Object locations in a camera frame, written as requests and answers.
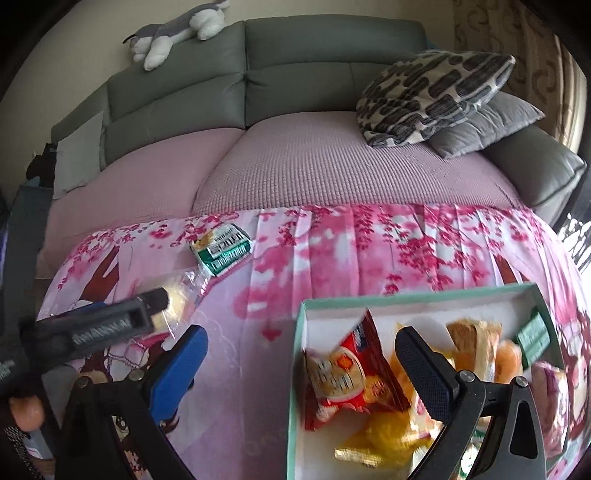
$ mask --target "sofa backrest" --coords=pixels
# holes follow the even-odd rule
[[[113,75],[51,130],[58,142],[103,111],[106,163],[211,128],[295,112],[354,111],[386,66],[427,48],[418,22],[351,15],[240,21],[173,47],[159,68]]]

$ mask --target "snack package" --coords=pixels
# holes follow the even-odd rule
[[[400,468],[417,449],[422,447],[426,452],[439,434],[442,424],[430,417],[395,352],[390,367],[409,399],[410,408],[405,412],[372,414],[362,430],[335,449],[335,458],[374,468]]]
[[[407,480],[407,478],[409,478],[418,467],[419,463],[423,461],[423,458],[429,451],[429,448],[430,447],[427,446],[421,446],[417,448],[413,452],[412,458],[403,467],[392,470],[392,474],[388,475],[388,480]]]
[[[417,425],[409,410],[373,413],[365,427],[335,449],[335,458],[373,468],[400,468],[419,447],[433,443],[430,432]]]
[[[531,311],[531,319],[515,336],[521,347],[523,368],[532,366],[550,346],[550,334],[538,309]]]
[[[511,340],[503,340],[496,349],[495,382],[509,384],[522,373],[521,348]]]
[[[540,418],[546,458],[564,449],[569,427],[569,384],[566,374],[546,362],[531,367],[531,392]]]
[[[233,223],[222,223],[189,243],[208,279],[223,277],[251,253],[253,245],[246,232]]]
[[[448,323],[447,331],[457,348],[454,353],[456,370],[471,370],[483,382],[494,381],[501,324],[460,319]]]
[[[209,278],[197,267],[178,270],[172,273],[152,277],[136,289],[143,293],[162,287],[168,293],[168,308],[152,316],[154,333],[170,332],[178,339],[189,325],[194,307],[205,295]]]
[[[306,430],[324,425],[341,408],[373,413],[410,406],[384,358],[369,310],[328,355],[306,351],[306,369]]]

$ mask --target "red snack bag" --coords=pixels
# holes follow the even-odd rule
[[[363,320],[328,355],[306,352],[306,430],[316,430],[341,408],[373,413],[405,411],[410,404],[382,353],[374,320]]]

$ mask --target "screw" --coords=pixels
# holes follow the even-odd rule
[[[144,377],[144,371],[140,370],[140,369],[133,370],[127,376],[127,378],[129,378],[132,382],[138,382],[138,381],[142,380],[143,377]]]
[[[476,378],[474,376],[474,374],[472,372],[470,372],[469,370],[462,370],[460,372],[460,378],[464,381],[464,382],[474,382],[474,379]]]
[[[78,388],[85,388],[88,385],[88,382],[88,377],[80,377],[78,380],[76,380],[76,386]]]
[[[515,383],[521,388],[525,388],[530,384],[525,377],[515,377]]]

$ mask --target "sofa seat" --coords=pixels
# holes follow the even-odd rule
[[[72,248],[98,230],[190,215],[197,190],[243,133],[218,128],[148,145],[56,200],[37,277],[51,278]]]
[[[439,157],[425,143],[367,146],[354,112],[303,112],[252,126],[197,192],[192,214],[293,205],[522,201],[480,153]]]

